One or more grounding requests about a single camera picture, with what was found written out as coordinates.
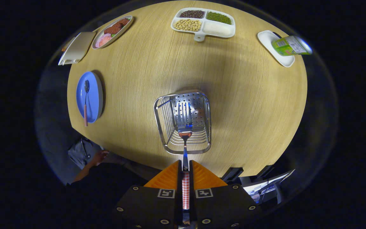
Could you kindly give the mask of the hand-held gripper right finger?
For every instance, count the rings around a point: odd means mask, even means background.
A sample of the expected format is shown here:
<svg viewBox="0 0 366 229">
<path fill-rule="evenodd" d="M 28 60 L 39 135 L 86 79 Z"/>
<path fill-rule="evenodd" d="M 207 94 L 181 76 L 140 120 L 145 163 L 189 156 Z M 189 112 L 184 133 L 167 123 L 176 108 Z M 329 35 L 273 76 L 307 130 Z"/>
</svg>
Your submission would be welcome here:
<svg viewBox="0 0 366 229">
<path fill-rule="evenodd" d="M 228 185 L 194 160 L 189 168 L 189 218 L 196 229 L 244 229 L 261 216 L 240 184 Z"/>
</svg>

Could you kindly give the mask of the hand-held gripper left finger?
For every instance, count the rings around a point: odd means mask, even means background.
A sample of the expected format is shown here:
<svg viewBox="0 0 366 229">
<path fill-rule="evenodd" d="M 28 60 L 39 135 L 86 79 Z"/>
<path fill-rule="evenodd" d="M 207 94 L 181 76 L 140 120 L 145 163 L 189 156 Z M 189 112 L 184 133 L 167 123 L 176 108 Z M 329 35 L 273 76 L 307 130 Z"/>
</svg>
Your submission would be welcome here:
<svg viewBox="0 0 366 229">
<path fill-rule="evenodd" d="M 182 222 L 182 162 L 143 186 L 132 185 L 113 209 L 117 229 L 177 229 Z"/>
</svg>

